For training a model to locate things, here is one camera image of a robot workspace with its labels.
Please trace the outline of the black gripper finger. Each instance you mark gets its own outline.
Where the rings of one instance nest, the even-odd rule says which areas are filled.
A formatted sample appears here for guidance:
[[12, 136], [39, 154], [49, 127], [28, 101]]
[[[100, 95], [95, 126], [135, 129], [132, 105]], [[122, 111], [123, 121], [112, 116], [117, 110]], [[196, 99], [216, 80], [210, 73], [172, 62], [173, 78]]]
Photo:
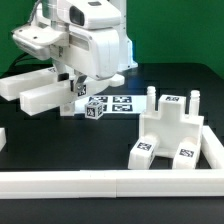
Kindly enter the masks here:
[[81, 72], [76, 72], [70, 79], [70, 90], [74, 93], [80, 93], [84, 88], [84, 82], [87, 76]]
[[57, 81], [58, 82], [65, 81], [65, 80], [69, 79], [69, 73], [66, 69], [66, 66], [63, 63], [55, 61], [54, 62], [54, 67], [55, 67], [56, 72], [57, 72]]

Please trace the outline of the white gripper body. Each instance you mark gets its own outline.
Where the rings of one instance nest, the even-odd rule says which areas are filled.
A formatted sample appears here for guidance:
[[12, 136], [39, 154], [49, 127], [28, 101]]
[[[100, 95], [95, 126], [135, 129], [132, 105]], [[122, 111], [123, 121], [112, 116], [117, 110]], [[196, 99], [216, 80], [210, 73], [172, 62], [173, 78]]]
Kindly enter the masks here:
[[94, 80], [113, 77], [119, 62], [121, 12], [107, 0], [40, 0], [40, 10], [12, 31], [17, 46]]

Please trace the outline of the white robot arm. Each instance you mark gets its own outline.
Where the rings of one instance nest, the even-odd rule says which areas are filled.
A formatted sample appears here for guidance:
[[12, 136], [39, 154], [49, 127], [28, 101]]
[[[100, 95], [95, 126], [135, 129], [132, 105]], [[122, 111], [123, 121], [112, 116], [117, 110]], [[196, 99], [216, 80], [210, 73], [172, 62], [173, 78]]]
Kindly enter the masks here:
[[137, 66], [126, 0], [37, 0], [12, 38], [24, 52], [50, 59], [73, 92], [81, 92], [87, 79], [102, 82]]

